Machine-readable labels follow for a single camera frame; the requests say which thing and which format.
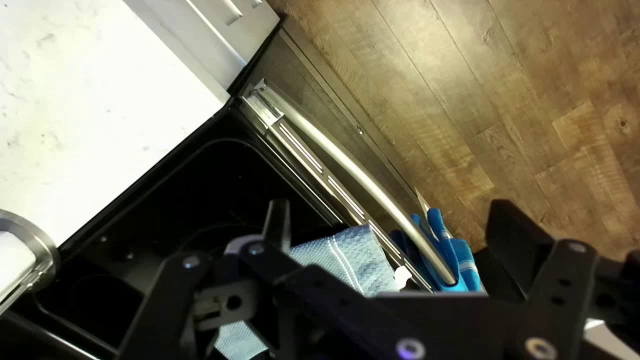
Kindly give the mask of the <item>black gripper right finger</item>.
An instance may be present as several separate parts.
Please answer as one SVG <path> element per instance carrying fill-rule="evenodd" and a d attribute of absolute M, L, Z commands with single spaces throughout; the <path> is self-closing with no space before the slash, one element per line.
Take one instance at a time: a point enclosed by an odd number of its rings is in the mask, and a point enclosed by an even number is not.
<path fill-rule="evenodd" d="M 486 296 L 364 298 L 315 266 L 292 272 L 275 288 L 277 360 L 614 360 L 586 338 L 590 317 L 640 349 L 636 253 L 553 240 L 507 199 L 486 232 L 497 268 Z"/>

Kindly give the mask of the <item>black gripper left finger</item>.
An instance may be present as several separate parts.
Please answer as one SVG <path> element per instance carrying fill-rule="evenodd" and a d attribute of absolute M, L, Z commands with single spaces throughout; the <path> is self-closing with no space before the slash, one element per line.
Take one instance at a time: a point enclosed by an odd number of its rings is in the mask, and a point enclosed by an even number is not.
<path fill-rule="evenodd" d="M 277 281 L 294 269 L 290 201 L 267 204 L 254 237 L 233 237 L 222 255 L 184 251 L 161 262 L 115 360 L 230 360 L 249 349 L 277 356 L 286 343 Z"/>

